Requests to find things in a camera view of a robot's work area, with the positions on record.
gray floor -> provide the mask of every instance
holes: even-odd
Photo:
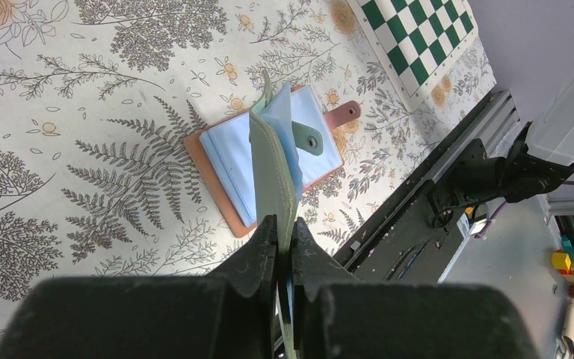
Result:
[[[553,358],[567,303],[566,281],[551,266],[559,248],[555,221],[545,225],[541,197],[508,204],[487,240],[462,244],[444,283],[480,283],[500,289],[519,309],[540,353]],[[493,202],[495,208],[500,202]],[[557,294],[553,293],[558,285]]]

green and white checkered board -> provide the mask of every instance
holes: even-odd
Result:
[[[349,0],[408,111],[416,110],[478,36],[465,0]]]

table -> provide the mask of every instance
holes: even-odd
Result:
[[[340,248],[496,83],[477,39],[408,113],[349,9],[0,0],[0,337],[41,280],[203,274],[247,240],[181,143],[251,105],[263,70],[311,84],[326,110],[362,105],[333,132],[345,166],[299,208]]]

brown leather strap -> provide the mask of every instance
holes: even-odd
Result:
[[[358,119],[361,114],[362,109],[360,108],[359,103],[356,101],[349,101],[324,114],[324,119],[327,121],[329,129],[333,131],[345,123]]]

green square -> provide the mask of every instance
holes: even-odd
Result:
[[[395,46],[394,49],[390,50],[388,53],[388,59],[398,75],[401,75],[401,73],[408,68],[408,62],[399,46]]]
[[[413,15],[417,25],[421,25],[428,18],[425,14],[424,7],[419,0],[413,1],[408,5],[408,7],[410,8],[410,13]]]
[[[397,12],[402,11],[406,6],[408,6],[406,0],[390,0],[390,2]]]
[[[434,10],[437,10],[443,6],[443,2],[441,2],[441,0],[430,0],[430,2],[432,3],[432,7],[434,7]]]
[[[461,39],[459,39],[459,35],[457,35],[457,31],[454,30],[454,25],[450,26],[447,30],[445,30],[445,34],[448,35],[448,39],[450,39],[452,47],[457,47],[461,42]]]
[[[384,23],[384,16],[382,16],[380,8],[377,7],[375,0],[371,0],[364,4],[362,6],[362,10],[364,10],[364,15],[366,15],[368,22],[371,23],[373,30],[379,28]]]
[[[423,85],[425,80],[428,79],[428,72],[424,67],[424,63],[421,58],[418,58],[410,65],[410,69],[413,71],[413,75],[417,79],[419,86]]]
[[[399,16],[393,16],[392,19],[388,20],[387,24],[392,36],[397,40],[397,43],[400,43],[406,38],[406,36],[408,36],[408,33],[406,33],[406,29],[404,28],[404,24],[401,23]]]
[[[422,54],[427,48],[428,45],[425,43],[425,39],[422,35],[422,32],[419,29],[416,29],[412,33],[410,33],[410,40],[413,42],[415,49],[417,50],[418,54]]]
[[[432,54],[434,62],[436,62],[437,66],[442,64],[443,61],[445,61],[445,59],[448,57],[443,51],[439,41],[435,41],[430,45],[430,53]]]
[[[432,29],[434,30],[434,34],[437,37],[441,36],[441,34],[443,34],[443,26],[441,25],[439,17],[436,15],[436,13],[433,13],[432,16],[430,16],[429,21],[430,25],[432,25]]]
[[[463,27],[466,29],[466,32],[469,33],[474,28],[474,24],[472,24],[471,19],[469,18],[469,14],[467,11],[461,15],[461,22],[463,23]]]
[[[454,2],[452,2],[452,0],[446,2],[444,6],[445,11],[448,12],[448,16],[450,16],[450,20],[452,20],[452,22],[458,19],[459,14],[457,13],[457,8],[454,7]]]

